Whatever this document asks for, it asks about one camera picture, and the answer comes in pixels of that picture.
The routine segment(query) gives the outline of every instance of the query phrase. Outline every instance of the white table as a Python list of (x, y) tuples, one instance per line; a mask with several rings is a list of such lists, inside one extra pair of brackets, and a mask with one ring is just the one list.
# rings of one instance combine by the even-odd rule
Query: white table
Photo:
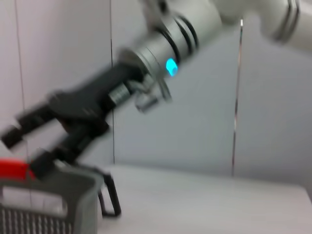
[(119, 220), (99, 234), (312, 234), (298, 186), (115, 166)]

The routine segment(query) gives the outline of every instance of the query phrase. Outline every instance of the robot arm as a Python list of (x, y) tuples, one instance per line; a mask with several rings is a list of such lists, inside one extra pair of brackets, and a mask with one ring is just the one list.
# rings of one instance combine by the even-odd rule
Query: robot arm
[[(165, 78), (174, 76), (182, 63), (248, 11), (259, 14), (266, 37), (312, 51), (312, 6), (299, 0), (144, 0), (143, 10), (148, 34), (122, 49), (112, 68), (73, 90), (53, 94), (17, 118), (19, 127), (0, 136), (12, 148), (53, 119), (66, 127), (68, 134), (30, 163), (38, 178), (54, 169), (55, 160), (75, 163), (98, 136), (107, 133), (107, 114), (131, 96), (136, 95), (136, 107), (142, 112), (170, 100)], [(154, 94), (157, 86), (160, 95)]]

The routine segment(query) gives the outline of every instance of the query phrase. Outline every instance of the blue led light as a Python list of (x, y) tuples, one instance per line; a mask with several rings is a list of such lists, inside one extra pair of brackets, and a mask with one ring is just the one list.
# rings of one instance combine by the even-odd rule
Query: blue led light
[(177, 74), (178, 67), (176, 62), (172, 58), (168, 59), (166, 63), (166, 68), (172, 77), (174, 77)]

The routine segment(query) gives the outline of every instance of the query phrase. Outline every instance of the gray basket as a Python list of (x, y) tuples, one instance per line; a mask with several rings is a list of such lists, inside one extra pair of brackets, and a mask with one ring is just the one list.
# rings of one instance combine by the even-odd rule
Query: gray basket
[(66, 168), (43, 182), (0, 179), (3, 187), (29, 189), (62, 197), (66, 215), (7, 206), (0, 203), (0, 234), (97, 234), (98, 191), (103, 177), (95, 173)]

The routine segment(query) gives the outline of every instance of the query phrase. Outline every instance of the red handle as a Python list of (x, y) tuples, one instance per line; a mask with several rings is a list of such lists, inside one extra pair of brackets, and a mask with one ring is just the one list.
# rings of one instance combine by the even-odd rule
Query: red handle
[(25, 180), (29, 165), (16, 159), (0, 159), (0, 179)]

